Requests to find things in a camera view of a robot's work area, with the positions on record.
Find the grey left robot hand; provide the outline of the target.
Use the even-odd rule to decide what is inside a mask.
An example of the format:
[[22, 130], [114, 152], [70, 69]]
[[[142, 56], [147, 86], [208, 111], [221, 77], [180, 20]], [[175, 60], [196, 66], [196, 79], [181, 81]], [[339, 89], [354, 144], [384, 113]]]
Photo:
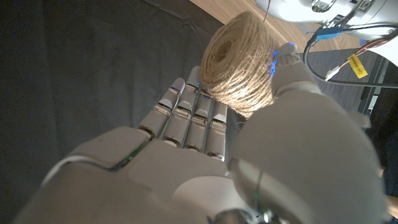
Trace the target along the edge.
[[322, 23], [334, 19], [337, 15], [347, 16], [353, 6], [349, 1], [312, 0], [255, 0], [256, 5], [271, 16], [287, 22]]

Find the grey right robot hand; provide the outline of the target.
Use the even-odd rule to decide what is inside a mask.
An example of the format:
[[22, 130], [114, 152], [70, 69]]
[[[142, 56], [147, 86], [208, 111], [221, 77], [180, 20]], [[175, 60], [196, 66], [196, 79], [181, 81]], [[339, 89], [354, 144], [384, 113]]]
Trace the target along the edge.
[[58, 162], [16, 223], [383, 223], [367, 116], [324, 95], [293, 43], [272, 57], [273, 104], [239, 132], [226, 107], [178, 79], [138, 128], [119, 127]]

